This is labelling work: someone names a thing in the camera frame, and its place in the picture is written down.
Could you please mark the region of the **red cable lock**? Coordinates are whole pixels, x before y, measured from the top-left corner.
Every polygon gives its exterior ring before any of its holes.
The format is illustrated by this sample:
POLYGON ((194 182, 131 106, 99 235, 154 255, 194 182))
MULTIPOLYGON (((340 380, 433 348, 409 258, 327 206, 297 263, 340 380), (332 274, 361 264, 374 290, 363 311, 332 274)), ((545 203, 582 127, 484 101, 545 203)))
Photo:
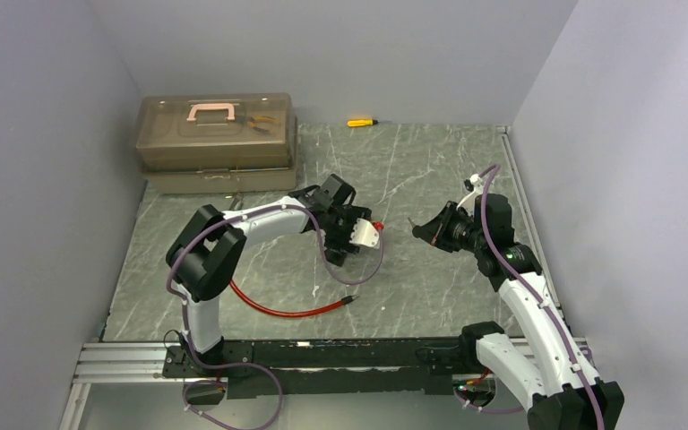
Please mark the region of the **red cable lock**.
POLYGON ((253 309, 277 318, 300 319, 340 309, 357 300, 334 279, 336 271, 320 253, 322 243, 296 202, 283 197, 268 211, 237 225, 247 234, 245 250, 230 289, 253 309))

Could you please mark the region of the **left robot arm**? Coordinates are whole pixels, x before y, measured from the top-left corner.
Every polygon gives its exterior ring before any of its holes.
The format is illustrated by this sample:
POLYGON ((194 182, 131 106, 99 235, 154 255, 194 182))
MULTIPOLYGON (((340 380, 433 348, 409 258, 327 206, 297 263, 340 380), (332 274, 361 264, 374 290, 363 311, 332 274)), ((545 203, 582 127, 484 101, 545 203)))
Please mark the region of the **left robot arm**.
POLYGON ((229 287, 244 250, 280 237, 312 231, 322 263, 336 272, 361 248, 385 253, 382 229, 370 209, 354 204, 356 190, 337 175, 275 202, 240 211, 204 205, 166 253, 168 293, 179 298, 184 327, 179 339, 199 364, 222 364, 225 336, 219 326, 219 297, 229 287))

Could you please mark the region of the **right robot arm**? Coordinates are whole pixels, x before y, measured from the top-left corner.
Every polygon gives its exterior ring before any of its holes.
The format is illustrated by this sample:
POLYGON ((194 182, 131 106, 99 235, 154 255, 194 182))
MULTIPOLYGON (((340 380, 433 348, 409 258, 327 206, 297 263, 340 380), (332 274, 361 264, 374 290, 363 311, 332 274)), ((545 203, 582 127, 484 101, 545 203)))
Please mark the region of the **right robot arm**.
POLYGON ((491 193, 474 198, 471 210, 447 202, 414 237, 447 253, 473 253, 479 272, 512 311, 531 349, 517 350, 495 322, 465 326, 460 357, 496 376, 520 403, 530 429, 614 429, 625 397, 606 382, 579 348, 552 303, 543 268, 533 251, 516 241, 508 199, 491 193))

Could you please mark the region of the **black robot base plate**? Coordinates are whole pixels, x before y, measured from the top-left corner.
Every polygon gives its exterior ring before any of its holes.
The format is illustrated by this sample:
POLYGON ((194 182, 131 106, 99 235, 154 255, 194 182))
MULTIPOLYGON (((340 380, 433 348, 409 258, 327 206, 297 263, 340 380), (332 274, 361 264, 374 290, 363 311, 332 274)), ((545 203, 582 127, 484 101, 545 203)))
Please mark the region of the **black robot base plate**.
POLYGON ((167 379, 220 379, 230 399, 275 394, 420 391, 450 395, 470 383, 486 390, 491 376, 456 337, 227 340, 197 363, 184 342, 166 348, 167 379))

